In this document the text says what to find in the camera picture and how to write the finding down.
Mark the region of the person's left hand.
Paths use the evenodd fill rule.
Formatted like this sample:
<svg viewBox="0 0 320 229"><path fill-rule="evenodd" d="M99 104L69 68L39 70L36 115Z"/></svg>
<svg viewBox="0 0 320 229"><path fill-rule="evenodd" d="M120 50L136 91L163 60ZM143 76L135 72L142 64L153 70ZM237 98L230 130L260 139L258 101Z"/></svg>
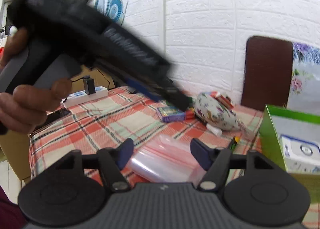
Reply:
<svg viewBox="0 0 320 229"><path fill-rule="evenodd" d="M72 92L72 81L63 78L51 89L20 85L13 94L1 93L1 122L9 130L29 134L44 124L47 113L55 111Z"/></svg>

